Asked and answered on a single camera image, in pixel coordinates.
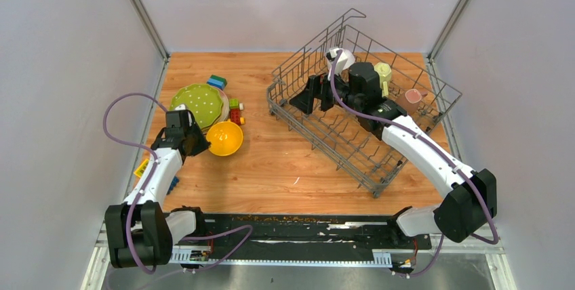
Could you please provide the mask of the grey wire dish rack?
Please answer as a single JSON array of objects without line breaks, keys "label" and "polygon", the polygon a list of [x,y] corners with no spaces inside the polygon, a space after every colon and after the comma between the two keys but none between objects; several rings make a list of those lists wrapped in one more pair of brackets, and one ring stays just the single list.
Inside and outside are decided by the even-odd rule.
[{"label": "grey wire dish rack", "polygon": [[343,15],[293,53],[272,73],[266,91],[271,114],[285,121],[337,168],[378,197],[405,165],[405,157],[381,140],[379,117],[400,113],[395,102],[410,89],[422,92],[412,118],[427,134],[443,127],[461,93],[440,79],[424,56],[392,51]]}]

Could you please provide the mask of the pale yellow mug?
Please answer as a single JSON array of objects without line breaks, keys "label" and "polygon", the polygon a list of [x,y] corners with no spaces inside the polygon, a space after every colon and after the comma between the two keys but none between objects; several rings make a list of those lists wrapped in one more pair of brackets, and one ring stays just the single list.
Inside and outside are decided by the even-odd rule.
[{"label": "pale yellow mug", "polygon": [[387,63],[379,62],[374,66],[374,70],[379,76],[382,97],[387,97],[389,95],[389,82],[392,78],[392,68]]}]

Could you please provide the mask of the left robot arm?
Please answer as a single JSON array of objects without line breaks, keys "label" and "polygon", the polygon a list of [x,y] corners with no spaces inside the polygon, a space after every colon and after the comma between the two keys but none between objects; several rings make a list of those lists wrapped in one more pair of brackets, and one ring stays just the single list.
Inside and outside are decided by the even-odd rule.
[{"label": "left robot arm", "polygon": [[198,245],[207,238],[200,208],[183,206],[165,213],[162,205],[186,158],[202,153],[210,144],[185,108],[166,112],[165,124],[149,147],[149,162],[135,189],[104,214],[114,268],[165,265],[173,246],[182,239]]}]

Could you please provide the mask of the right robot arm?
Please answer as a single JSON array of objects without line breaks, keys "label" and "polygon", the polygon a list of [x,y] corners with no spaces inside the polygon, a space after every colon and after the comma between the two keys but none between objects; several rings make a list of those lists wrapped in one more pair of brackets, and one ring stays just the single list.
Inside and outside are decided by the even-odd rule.
[{"label": "right robot arm", "polygon": [[412,162],[443,197],[438,205],[406,207],[393,216],[387,238],[395,247],[405,247],[415,236],[442,234],[455,243],[487,224],[496,244],[496,177],[488,169],[476,170],[441,148],[413,120],[407,110],[384,96],[380,74],[369,62],[356,62],[339,73],[312,75],[290,105],[310,114],[315,100],[327,111],[340,106],[358,118],[360,125]]}]

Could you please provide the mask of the white bowl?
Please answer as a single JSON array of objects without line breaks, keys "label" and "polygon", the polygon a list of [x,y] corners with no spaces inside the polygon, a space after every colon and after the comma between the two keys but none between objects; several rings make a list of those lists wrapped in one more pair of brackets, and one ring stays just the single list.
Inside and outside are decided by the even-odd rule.
[{"label": "white bowl", "polygon": [[[340,57],[336,62],[336,56],[340,51]],[[335,75],[340,75],[342,71],[347,70],[351,65],[355,63],[355,56],[353,55],[352,51],[348,49],[343,49],[341,47],[331,47],[325,53],[325,60],[328,70],[331,71],[332,65],[336,64]]]}]

